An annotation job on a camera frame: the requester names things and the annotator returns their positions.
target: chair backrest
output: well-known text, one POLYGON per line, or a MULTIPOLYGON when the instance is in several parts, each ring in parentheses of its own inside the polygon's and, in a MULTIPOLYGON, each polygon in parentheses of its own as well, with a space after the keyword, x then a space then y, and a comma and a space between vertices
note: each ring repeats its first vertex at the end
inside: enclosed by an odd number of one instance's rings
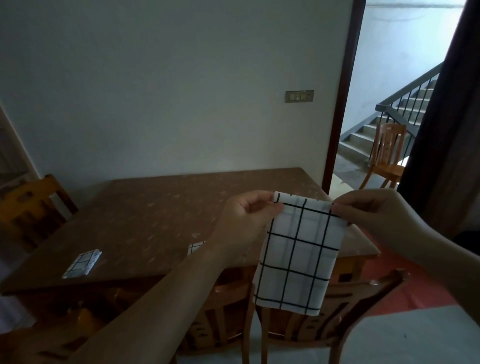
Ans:
POLYGON ((210 292, 182 341, 180 352, 210 352, 239 343, 250 332, 253 312, 252 284, 237 281, 210 292))
POLYGON ((372 147, 372 165, 397 164, 400 160, 407 127, 391 123, 377 124, 372 147))
POLYGON ((0 200, 0 223, 27 250, 34 249, 65 223, 65 218, 50 199, 53 194, 58 195, 72 214, 78 211, 51 174, 19 186, 0 200))
POLYGON ((24 328, 0 335, 0 363, 64 363, 103 327, 90 311, 73 311, 48 327, 24 328))
POLYGON ((371 282, 330 284, 318 316, 256 306, 262 331, 268 330, 269 340, 288 341, 289 344, 311 342, 312 346, 315 342, 320 344, 341 337, 407 278, 406 271, 397 269, 371 282))

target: electrical outlet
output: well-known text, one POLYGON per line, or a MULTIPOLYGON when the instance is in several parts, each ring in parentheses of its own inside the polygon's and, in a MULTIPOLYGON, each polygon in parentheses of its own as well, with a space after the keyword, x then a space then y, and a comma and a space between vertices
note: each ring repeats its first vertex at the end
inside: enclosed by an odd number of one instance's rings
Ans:
POLYGON ((285 102, 313 102, 314 90, 286 91, 285 102))

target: stair railing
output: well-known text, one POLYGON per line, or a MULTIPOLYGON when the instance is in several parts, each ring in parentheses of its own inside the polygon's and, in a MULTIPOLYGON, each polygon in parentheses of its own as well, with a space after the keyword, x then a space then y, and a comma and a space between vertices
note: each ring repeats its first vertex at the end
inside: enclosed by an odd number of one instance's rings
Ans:
POLYGON ((403 147, 402 160, 410 154, 411 147, 413 146, 412 140, 415 141, 420 126, 420 120, 418 119, 422 111, 422 106, 427 98, 428 90, 432 89, 430 88, 432 82, 438 78, 442 65, 443 62, 375 106, 375 110, 381 112, 380 121, 386 116, 386 122, 396 122, 407 126, 409 137, 407 138, 407 146, 403 147), (420 90, 422 89, 425 89, 425 91, 423 95, 420 95, 420 90), (411 104, 411 111, 405 115, 409 104, 411 104))

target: wooden table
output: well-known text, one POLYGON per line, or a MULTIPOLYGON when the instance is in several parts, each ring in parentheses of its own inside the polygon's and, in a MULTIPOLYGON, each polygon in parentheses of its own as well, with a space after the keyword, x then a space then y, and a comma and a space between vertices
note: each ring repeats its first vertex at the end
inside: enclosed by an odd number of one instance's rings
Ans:
MULTIPOLYGON (((111 287, 148 289, 187 255, 189 244, 212 232, 225 201, 255 190, 330 200, 301 168, 191 174, 113 181, 87 207, 37 248, 0 286, 37 317, 59 300, 79 300, 111 287), (100 249, 87 276, 62 279, 78 254, 100 249)), ((257 265, 263 236, 232 267, 257 265)), ((334 268, 340 280, 358 279, 375 245, 351 226, 334 268)))

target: orange wooden chair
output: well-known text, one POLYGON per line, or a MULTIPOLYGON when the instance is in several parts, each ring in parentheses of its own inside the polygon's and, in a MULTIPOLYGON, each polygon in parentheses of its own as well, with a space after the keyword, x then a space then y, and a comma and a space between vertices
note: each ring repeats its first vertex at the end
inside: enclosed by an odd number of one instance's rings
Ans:
POLYGON ((103 327, 90 311, 73 311, 48 326, 33 326, 0 335, 0 363, 65 363, 103 327))
POLYGON ((391 181, 389 187, 394 188, 395 184, 400 181, 405 167, 399 166, 397 163, 400 161, 406 132, 407 127, 405 125, 394 122, 377 124, 370 168, 360 186, 360 190, 365 187, 372 173, 385 178, 381 188, 387 186, 388 181, 391 181))
POLYGON ((177 354, 210 354, 241 345, 242 363, 248 364, 255 311, 252 293, 251 282, 245 280, 214 287, 177 354))
POLYGON ((0 224, 27 251, 35 249, 66 221, 50 199, 53 194, 72 214, 78 211, 51 174, 19 186, 0 201, 0 224))
POLYGON ((262 323, 262 364, 268 345, 330 347, 329 364, 339 364, 343 345, 356 324, 378 302, 409 277, 397 269, 378 281, 331 284, 318 316, 256 306, 262 323))

